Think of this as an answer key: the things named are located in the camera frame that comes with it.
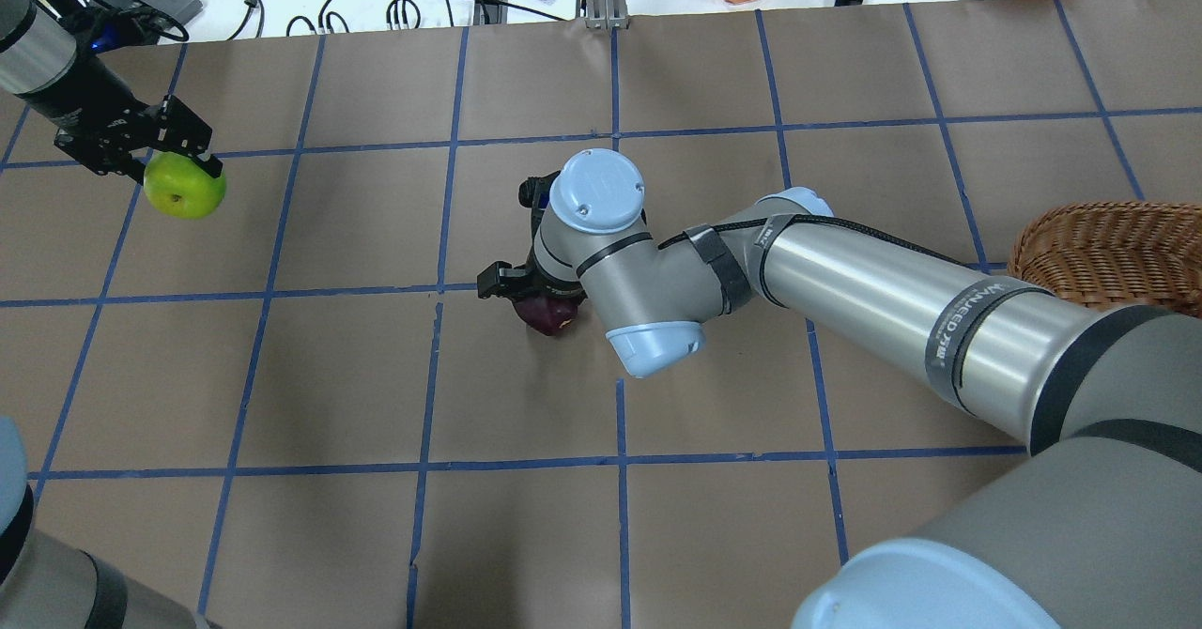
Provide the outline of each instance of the blue tape grid line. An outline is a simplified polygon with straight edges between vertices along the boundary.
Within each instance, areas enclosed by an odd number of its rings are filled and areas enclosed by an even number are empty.
[[[446,292],[447,241],[451,236],[451,204],[454,197],[456,154],[459,147],[459,119],[463,111],[463,81],[468,66],[468,36],[464,28],[459,37],[459,63],[456,67],[454,103],[451,109],[451,144],[447,150],[446,190],[442,195],[442,231],[439,236],[439,295]],[[430,468],[430,435],[434,431],[434,394],[439,376],[439,351],[442,342],[442,302],[434,307],[434,330],[430,339],[430,366],[426,378],[426,413],[422,417],[422,450],[417,467],[417,491],[413,498],[413,533],[409,548],[409,583],[405,587],[405,627],[415,627],[417,612],[417,557],[422,551],[422,526],[426,522],[426,485]]]
[[[923,126],[923,125],[960,125],[980,123],[1011,123],[1011,121],[1037,121],[1037,120],[1076,120],[1076,119],[1102,119],[1106,118],[1131,118],[1131,117],[1161,117],[1161,115],[1198,115],[1202,114],[1202,106],[1180,108],[1135,108],[1129,111],[1106,111],[1082,113],[1030,113],[1013,115],[968,115],[939,118],[910,118],[887,120],[844,120],[832,123],[785,123],[780,125],[783,131],[810,131],[829,129],[870,129],[888,126]],[[506,138],[463,138],[458,141],[460,148],[481,146],[506,146],[522,143],[567,143],[579,141],[600,141],[606,138],[662,138],[673,136],[714,136],[726,133],[762,133],[776,131],[776,125],[751,125],[751,126],[715,126],[694,129],[657,129],[643,131],[613,131],[607,133],[573,133],[564,136],[516,136]],[[413,148],[450,148],[450,141],[427,141],[415,143],[377,143],[370,146],[333,146],[305,148],[302,155],[316,155],[325,153],[369,153],[374,150],[409,150]],[[267,158],[274,155],[292,155],[294,150],[272,148],[267,150],[233,150],[220,153],[222,159],[239,158]],[[44,167],[70,167],[78,162],[75,160],[40,160],[31,162],[0,162],[0,167],[7,170],[29,170]]]
[[[422,527],[426,523],[426,485],[433,468],[430,463],[430,435],[434,431],[434,394],[439,379],[439,350],[442,342],[442,303],[434,307],[434,331],[430,338],[430,366],[426,376],[426,413],[422,416],[422,450],[419,461],[409,470],[417,473],[417,492],[413,498],[413,533],[409,544],[409,581],[405,585],[405,627],[416,627],[417,612],[417,557],[422,553]]]
[[[1089,85],[1089,94],[1094,97],[1094,105],[1097,106],[1097,112],[1102,118],[1102,125],[1106,127],[1106,133],[1111,137],[1111,144],[1114,146],[1114,153],[1119,158],[1119,164],[1123,165],[1123,172],[1126,173],[1127,183],[1131,184],[1131,191],[1135,192],[1137,200],[1143,200],[1143,188],[1139,186],[1139,180],[1135,177],[1131,162],[1127,161],[1126,153],[1123,150],[1123,144],[1119,142],[1119,135],[1114,131],[1114,125],[1111,123],[1111,115],[1106,111],[1106,105],[1102,103],[1102,95],[1097,90],[1094,76],[1089,72],[1089,65],[1085,64],[1085,54],[1081,51],[1081,44],[1077,43],[1077,35],[1072,32],[1072,25],[1070,25],[1069,16],[1064,11],[1064,4],[1060,2],[1060,0],[1052,0],[1052,2],[1055,5],[1055,13],[1060,17],[1060,25],[1064,26],[1064,32],[1069,37],[1069,44],[1072,46],[1072,53],[1077,57],[1077,65],[1081,66],[1081,75],[1085,77],[1085,84]]]
[[[728,463],[728,462],[808,462],[808,461],[826,461],[829,468],[831,479],[831,492],[832,492],[832,509],[835,521],[835,533],[839,544],[840,559],[846,560],[846,536],[841,514],[841,498],[839,494],[839,483],[837,474],[837,461],[839,459],[868,459],[868,458],[916,458],[916,457],[968,457],[968,456],[995,456],[995,455],[1020,455],[1025,452],[1022,446],[984,446],[984,447],[946,447],[946,449],[883,449],[883,450],[838,450],[835,449],[833,434],[831,431],[829,411],[827,409],[825,384],[822,380],[821,369],[821,357],[817,346],[817,337],[814,332],[813,324],[808,322],[808,336],[810,340],[810,350],[813,357],[813,368],[815,373],[815,382],[819,394],[819,407],[820,415],[822,419],[822,431],[823,431],[823,450],[822,451],[783,451],[783,452],[768,452],[768,453],[695,453],[695,455],[647,455],[647,456],[629,456],[625,449],[625,397],[624,397],[624,382],[619,381],[617,386],[617,399],[618,399],[618,455],[617,456],[589,456],[589,457],[570,457],[570,458],[542,458],[542,459],[523,459],[523,461],[500,461],[500,462],[429,462],[429,437],[433,425],[433,403],[434,403],[434,386],[436,379],[438,369],[438,352],[440,343],[440,330],[442,321],[442,303],[439,303],[435,309],[435,324],[434,324],[434,337],[432,339],[432,354],[430,354],[430,373],[428,381],[427,392],[427,410],[426,419],[423,421],[423,440],[422,440],[422,458],[417,463],[377,463],[377,464],[349,464],[349,465],[302,465],[302,467],[249,467],[238,468],[237,467],[237,453],[240,445],[242,431],[245,422],[246,404],[249,403],[250,391],[254,382],[254,372],[257,364],[258,351],[261,349],[263,332],[266,330],[266,321],[268,316],[268,310],[270,307],[270,301],[273,297],[308,297],[308,296],[335,296],[335,295],[373,295],[373,293],[410,293],[410,292],[451,292],[451,291],[470,291],[475,289],[474,284],[447,284],[445,279],[445,266],[446,266],[446,248],[447,248],[447,236],[450,230],[450,216],[451,216],[451,201],[453,195],[453,180],[454,180],[454,158],[458,147],[477,147],[477,146],[493,146],[493,144],[514,144],[514,143],[553,143],[553,142],[572,142],[572,141],[590,141],[606,138],[607,136],[612,140],[612,146],[618,149],[619,140],[623,136],[626,137],[673,137],[673,136],[704,136],[704,135],[725,135],[725,133],[760,133],[760,132],[775,132],[778,138],[778,147],[780,152],[781,170],[784,174],[785,186],[791,185],[791,176],[789,170],[789,158],[787,149],[784,142],[785,131],[805,131],[805,130],[823,130],[823,129],[861,129],[861,127],[885,127],[885,126],[912,126],[912,125],[938,125],[940,127],[941,135],[944,137],[945,147],[948,153],[948,161],[951,162],[953,176],[957,180],[957,188],[959,189],[962,202],[965,209],[965,216],[969,221],[969,229],[972,233],[974,245],[976,247],[978,262],[974,266],[980,269],[1001,269],[1005,267],[1004,263],[990,263],[984,259],[983,245],[980,239],[980,233],[976,227],[975,218],[971,210],[971,204],[966,196],[966,190],[964,188],[963,176],[954,154],[954,149],[951,142],[948,126],[956,124],[977,124],[977,123],[1002,123],[1002,121],[1033,121],[1033,120],[1063,120],[1063,119],[1101,119],[1111,142],[1114,147],[1115,154],[1121,162],[1124,171],[1126,172],[1127,179],[1132,186],[1135,195],[1143,198],[1143,191],[1136,179],[1135,172],[1132,171],[1130,162],[1123,150],[1121,143],[1119,142],[1118,135],[1111,118],[1123,118],[1123,117],[1149,117],[1149,115],[1178,115],[1178,114],[1202,114],[1202,107],[1182,107],[1182,108],[1148,108],[1148,109],[1130,109],[1130,111],[1108,111],[1099,93],[1096,83],[1089,71],[1085,63],[1082,48],[1072,31],[1069,18],[1064,11],[1060,0],[1053,0],[1059,14],[1061,25],[1064,26],[1067,40],[1073,48],[1073,53],[1077,57],[1078,65],[1081,66],[1082,73],[1089,85],[1090,93],[1094,97],[1094,102],[1097,107],[1096,112],[1073,112],[1073,113],[1041,113],[1041,114],[1012,114],[1012,115],[975,115],[975,117],[945,117],[941,109],[938,91],[935,89],[933,77],[930,75],[929,65],[927,63],[927,57],[922,48],[922,42],[918,35],[914,16],[911,13],[910,6],[904,5],[905,16],[908,24],[910,26],[911,36],[915,42],[915,48],[918,54],[920,64],[923,70],[923,76],[927,82],[928,91],[932,97],[932,105],[935,112],[934,118],[914,118],[914,119],[891,119],[891,120],[846,120],[835,123],[803,123],[803,124],[785,124],[783,121],[783,114],[780,109],[779,94],[776,90],[775,73],[772,63],[770,48],[768,43],[768,35],[764,28],[763,17],[760,11],[755,12],[756,25],[760,34],[761,47],[763,51],[764,67],[769,84],[769,94],[773,103],[774,124],[773,125],[758,125],[758,126],[734,126],[734,127],[703,127],[703,129],[679,129],[679,130],[648,130],[648,131],[620,131],[620,119],[619,119],[619,55],[618,55],[618,32],[617,30],[611,31],[611,71],[612,71],[612,131],[606,133],[591,133],[591,135],[565,135],[565,136],[535,136],[535,137],[511,137],[511,138],[484,138],[484,140],[458,140],[458,121],[459,121],[459,109],[462,106],[463,95],[463,78],[464,67],[466,61],[466,42],[468,42],[468,30],[464,29],[463,38],[460,43],[460,58],[457,71],[456,82],[456,102],[454,102],[454,115],[452,121],[452,132],[448,141],[430,141],[430,142],[412,142],[412,143],[383,143],[383,144],[365,144],[365,146],[339,146],[339,147],[319,147],[319,148],[304,148],[304,135],[308,126],[309,114],[311,111],[313,96],[317,83],[317,73],[321,65],[321,58],[325,46],[325,37],[319,41],[317,54],[314,64],[314,72],[310,81],[308,99],[305,103],[304,119],[302,121],[302,127],[298,137],[297,146],[291,149],[267,149],[267,150],[245,150],[245,152],[233,152],[224,153],[224,158],[236,159],[236,158],[255,158],[255,156],[272,156],[272,155],[292,155],[292,167],[290,170],[287,189],[285,194],[285,201],[282,204],[280,222],[276,232],[275,248],[273,250],[272,268],[268,275],[267,289],[263,292],[231,292],[231,293],[192,293],[192,295],[163,295],[163,296],[125,296],[125,297],[109,297],[108,287],[111,286],[113,275],[115,273],[117,262],[120,256],[121,248],[124,245],[125,238],[127,236],[130,225],[132,222],[132,216],[135,213],[135,207],[137,204],[137,191],[132,195],[130,203],[126,209],[125,219],[123,221],[121,231],[118,237],[117,244],[114,245],[113,255],[109,261],[109,266],[106,273],[106,278],[97,297],[91,298],[50,298],[50,299],[28,299],[28,301],[0,301],[0,308],[17,308],[17,307],[60,307],[60,305],[95,305],[95,311],[93,313],[91,321],[89,324],[88,332],[85,333],[84,343],[81,348],[79,358],[77,360],[75,372],[72,374],[72,380],[69,386],[63,409],[59,415],[59,420],[55,425],[55,432],[52,437],[50,445],[47,451],[47,457],[43,461],[42,468],[38,471],[30,473],[30,480],[37,481],[36,492],[40,496],[46,481],[48,480],[83,480],[83,479],[148,479],[148,477],[224,477],[221,500],[219,504],[218,517],[214,523],[214,534],[210,542],[209,558],[206,566],[206,575],[201,592],[201,604],[200,607],[203,612],[208,603],[208,593],[212,583],[213,569],[215,565],[215,557],[218,551],[218,545],[220,542],[221,526],[224,522],[225,510],[228,504],[230,486],[234,476],[287,476],[287,475],[331,475],[331,474],[365,474],[365,473],[417,473],[418,474],[418,492],[417,492],[417,504],[415,506],[415,521],[413,521],[413,540],[411,548],[411,576],[409,582],[409,595],[406,616],[412,627],[413,619],[413,605],[416,603],[416,583],[417,583],[417,569],[416,558],[421,546],[421,530],[422,530],[422,515],[424,505],[424,486],[426,477],[430,471],[492,471],[492,470],[519,470],[519,469],[545,469],[545,468],[567,468],[567,467],[588,467],[588,465],[617,465],[619,468],[619,523],[620,523],[620,550],[621,550],[621,577],[623,577],[623,627],[630,625],[630,588],[629,588],[629,506],[627,506],[627,494],[626,494],[626,471],[627,467],[631,464],[682,464],[682,463]],[[184,59],[186,55],[188,46],[180,48],[179,58],[175,64],[175,70],[172,76],[169,91],[174,91],[175,84],[179,79],[182,72]],[[26,106],[18,118],[17,125],[13,130],[12,136],[5,148],[2,158],[0,158],[0,172],[5,170],[20,170],[20,168],[38,168],[38,167],[61,167],[61,166],[73,166],[76,164],[73,160],[48,160],[48,161],[31,161],[31,162],[11,162],[13,149],[17,144],[20,131],[29,115],[29,107]],[[287,290],[287,291],[275,291],[274,290],[274,278],[275,271],[279,265],[279,253],[282,245],[282,233],[285,230],[288,206],[291,201],[292,188],[296,179],[296,171],[299,162],[299,158],[305,154],[323,154],[323,153],[353,153],[353,152],[373,152],[373,150],[405,150],[413,148],[447,148],[448,149],[448,166],[447,166],[447,183],[445,190],[444,201],[444,215],[442,215],[442,232],[439,244],[439,279],[436,284],[433,285],[417,285],[407,287],[346,287],[346,289],[309,289],[309,290]],[[154,302],[191,302],[191,301],[225,301],[225,299],[262,299],[263,311],[260,318],[258,332],[256,333],[255,344],[251,352],[251,362],[248,367],[248,378],[245,381],[243,402],[239,407],[238,420],[236,425],[234,439],[231,444],[230,461],[226,468],[163,468],[163,469],[115,469],[115,470],[52,470],[53,457],[58,444],[61,439],[63,429],[67,421],[67,416],[71,409],[71,402],[73,400],[75,392],[78,387],[78,381],[83,372],[84,363],[87,361],[88,351],[91,345],[95,331],[99,324],[100,314],[106,304],[129,304],[129,303],[154,303]]]
[[[948,446],[935,449],[861,449],[835,451],[837,459],[950,458],[1023,455],[1023,446]],[[365,464],[308,464],[281,467],[237,467],[234,476],[323,476],[333,474],[413,474],[439,471],[518,471],[524,469],[564,469],[573,467],[619,467],[636,464],[730,464],[757,462],[828,462],[822,451],[770,451],[761,453],[666,453],[638,456],[579,456],[514,461],[442,461],[392,462]],[[100,479],[179,479],[225,476],[224,467],[184,467],[156,469],[56,469],[47,473],[48,481]],[[37,479],[40,471],[29,473]]]
[[[847,563],[847,530],[843,520],[843,493],[839,489],[839,453],[834,445],[834,432],[831,427],[831,410],[827,407],[826,381],[822,376],[822,356],[819,351],[819,333],[814,322],[805,320],[805,338],[810,345],[810,361],[814,368],[814,390],[819,399],[819,417],[822,421],[822,450],[827,462],[827,482],[831,485],[831,511],[834,518],[835,546],[839,550],[839,563]]]
[[[188,57],[188,44],[182,44],[179,47],[179,57],[175,59],[175,70],[171,75],[171,82],[167,84],[167,95],[172,95],[175,91],[175,85],[179,84],[179,73],[184,69],[184,59]],[[12,153],[12,148],[16,146],[17,133],[24,126],[25,119],[29,115],[29,106],[25,106],[25,111],[22,111],[20,119],[17,123],[17,129],[13,131],[13,138],[10,140],[8,147],[5,149],[5,160],[8,159],[8,154]],[[67,385],[67,392],[63,397],[63,408],[59,409],[59,417],[54,423],[54,432],[50,434],[50,441],[46,449],[46,457],[42,459],[42,468],[37,476],[37,482],[34,486],[34,497],[41,499],[42,491],[46,489],[46,479],[50,467],[54,464],[54,455],[59,450],[59,443],[63,440],[63,432],[66,428],[67,419],[71,415],[71,407],[75,403],[76,392],[79,388],[79,378],[83,375],[84,364],[88,362],[88,352],[91,348],[91,342],[96,337],[96,327],[100,325],[100,314],[105,308],[105,298],[108,297],[108,290],[113,284],[113,275],[117,274],[117,261],[121,257],[121,249],[125,247],[125,238],[130,232],[130,224],[133,221],[133,213],[138,206],[138,195],[141,194],[141,186],[133,185],[132,192],[130,194],[130,201],[125,207],[125,218],[121,220],[121,230],[117,235],[117,243],[113,245],[113,254],[108,257],[108,269],[105,271],[105,281],[100,287],[100,296],[96,298],[96,307],[91,313],[91,320],[88,322],[88,331],[84,333],[83,345],[79,348],[79,356],[76,360],[75,370],[71,373],[71,382]]]
[[[417,284],[413,286],[345,286],[329,289],[291,289],[273,291],[274,298],[309,298],[313,296],[379,296],[388,293],[435,293],[439,291],[475,291],[470,283]],[[108,296],[105,298],[38,298],[30,301],[0,301],[0,308],[52,308],[61,305],[129,305],[136,303],[190,303],[197,301],[257,301],[262,291],[233,291],[230,293],[167,293],[161,296]]]
[[[609,29],[609,115],[613,120],[613,127],[609,132],[612,138],[609,148],[614,153],[618,152],[618,143],[621,141],[621,124],[618,117],[618,112],[621,108],[621,76],[618,70],[618,30],[617,28]]]
[[[614,386],[618,420],[618,568],[621,593],[621,629],[630,629],[630,496],[626,455],[626,380]]]
[[[8,166],[8,160],[12,158],[12,150],[17,147],[17,138],[20,136],[20,130],[25,127],[25,120],[29,119],[29,103],[25,105],[20,111],[20,117],[17,118],[17,126],[12,127],[12,136],[8,137],[8,144],[5,146],[4,158],[0,158],[0,171]]]
[[[780,115],[780,95],[776,93],[776,71],[772,67],[772,49],[768,47],[768,30],[763,25],[763,12],[755,11],[755,25],[760,31],[760,48],[763,66],[768,73],[768,94],[772,96],[773,130],[776,132],[776,150],[780,153],[780,172],[785,176],[785,189],[793,188],[793,176],[789,172],[789,148],[785,146],[785,123]]]
[[[972,214],[972,204],[969,202],[968,189],[964,186],[964,174],[960,172],[960,162],[956,158],[956,148],[952,146],[952,135],[944,117],[944,107],[939,103],[939,93],[935,90],[935,81],[930,75],[930,65],[927,63],[927,52],[922,48],[922,37],[918,36],[918,24],[914,20],[914,12],[910,4],[902,5],[905,12],[906,25],[910,26],[910,37],[914,38],[914,48],[918,54],[918,65],[922,66],[922,77],[927,81],[927,93],[930,94],[930,105],[935,111],[935,120],[939,124],[939,133],[944,137],[944,149],[947,150],[947,161],[952,167],[952,177],[956,179],[956,189],[960,195],[960,204],[964,207],[964,218],[969,222],[969,232],[972,235],[972,247],[976,249],[977,262],[982,266],[989,261],[984,254],[984,244],[981,242],[981,231],[977,227],[976,218]]]
[[[300,118],[300,131],[297,133],[296,149],[292,153],[292,165],[288,167],[288,180],[284,188],[284,202],[280,206],[280,218],[275,227],[275,244],[272,248],[272,262],[267,269],[267,284],[263,287],[263,307],[258,316],[258,327],[255,331],[255,343],[250,350],[250,363],[246,367],[246,380],[243,386],[242,402],[238,405],[238,417],[234,423],[233,439],[230,443],[230,457],[226,461],[225,479],[221,483],[221,498],[218,502],[218,512],[213,522],[213,536],[209,540],[209,552],[204,564],[204,577],[201,582],[200,599],[197,600],[197,612],[204,615],[209,604],[209,591],[213,585],[213,572],[216,568],[218,550],[221,545],[221,530],[225,526],[225,514],[230,505],[230,489],[233,486],[234,468],[238,467],[238,452],[242,449],[243,429],[246,425],[246,411],[250,407],[250,397],[255,386],[255,373],[258,369],[258,356],[263,346],[263,336],[267,332],[267,318],[272,311],[272,298],[275,293],[275,274],[280,267],[280,250],[284,248],[284,232],[288,224],[288,209],[292,206],[292,192],[296,188],[297,170],[300,167],[300,150],[304,149],[304,137],[309,130],[309,117],[313,113],[314,94],[317,90],[317,77],[321,72],[321,59],[326,49],[326,36],[317,38],[317,49],[314,55],[313,73],[309,77],[309,91],[305,95],[304,114]]]

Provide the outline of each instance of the black strap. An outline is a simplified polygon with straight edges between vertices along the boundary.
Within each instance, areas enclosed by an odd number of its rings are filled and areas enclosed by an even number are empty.
[[[91,612],[88,613],[84,629],[121,629],[130,603],[125,575],[88,552],[81,553],[88,557],[96,569],[96,595],[91,601]]]
[[[1097,360],[1125,334],[1168,314],[1172,313],[1154,305],[1120,308],[1095,321],[1069,345],[1052,367],[1043,390],[1040,390],[1039,402],[1035,403],[1029,444],[1033,456],[1060,440],[1069,405]]]
[[[29,26],[34,25],[35,18],[37,18],[37,6],[30,0],[29,8],[25,10],[25,16],[17,22],[17,25],[8,31],[8,35],[5,35],[0,40],[0,52],[7,52],[10,47],[19,42],[22,37],[25,37],[25,34],[29,32]]]
[[[1051,295],[1019,279],[990,277],[969,285],[947,303],[927,338],[927,381],[935,393],[974,415],[960,400],[968,345],[993,310],[1019,293],[1033,292]]]
[[[1126,441],[1174,459],[1202,474],[1202,434],[1150,420],[1117,419],[1095,422],[1073,434]]]
[[[722,314],[728,315],[745,305],[752,296],[751,284],[748,283],[748,275],[743,274],[743,268],[739,267],[731,248],[722,241],[722,236],[708,225],[690,227],[684,232],[701,260],[718,277],[718,283],[722,287]]]
[[[625,249],[626,247],[630,247],[631,244],[638,244],[639,242],[647,242],[650,238],[651,233],[643,231],[643,232],[636,232],[630,237],[623,237],[621,239],[614,242],[613,244],[609,244],[605,249],[601,249],[596,254],[593,254],[591,256],[584,259],[584,262],[576,268],[576,279],[583,278],[584,273],[588,272],[590,267],[600,263],[601,261],[608,259],[609,256],[613,256],[614,254]]]
[[[34,492],[25,486],[25,498],[17,509],[17,516],[12,517],[4,534],[0,534],[0,585],[7,580],[22,548],[25,548],[25,540],[29,538],[29,529],[34,526]]]

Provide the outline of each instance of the green apple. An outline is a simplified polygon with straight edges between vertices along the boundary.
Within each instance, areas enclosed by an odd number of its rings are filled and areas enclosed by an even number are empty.
[[[201,219],[225,198],[225,173],[213,178],[183,155],[155,153],[147,162],[142,190],[155,209],[169,216]]]

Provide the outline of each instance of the light blue joint cap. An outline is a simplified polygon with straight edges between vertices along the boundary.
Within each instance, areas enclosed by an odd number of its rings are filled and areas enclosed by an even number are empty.
[[[605,337],[635,378],[647,378],[706,346],[706,334],[695,321],[641,324],[614,328]]]
[[[613,235],[643,213],[643,174],[625,155],[594,148],[572,155],[551,184],[551,208],[569,227]]]
[[[809,188],[790,188],[785,192],[776,192],[775,195],[768,195],[756,202],[763,202],[764,200],[772,200],[773,197],[779,197],[781,200],[789,200],[798,207],[805,209],[807,212],[815,214],[816,216],[833,216],[834,212],[831,210],[831,204],[826,203],[823,197],[819,197],[819,194],[810,190]]]
[[[28,473],[25,446],[20,443],[17,423],[11,417],[0,416],[0,530],[7,528],[20,511],[25,486],[29,485]]]
[[[933,540],[902,538],[859,552],[815,591],[792,629],[1059,629],[993,566]]]

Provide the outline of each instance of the wicker basket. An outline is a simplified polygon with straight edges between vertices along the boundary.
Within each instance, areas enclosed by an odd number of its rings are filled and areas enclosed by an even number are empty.
[[[1018,236],[1008,272],[1090,308],[1144,303],[1202,316],[1202,204],[1052,209]]]

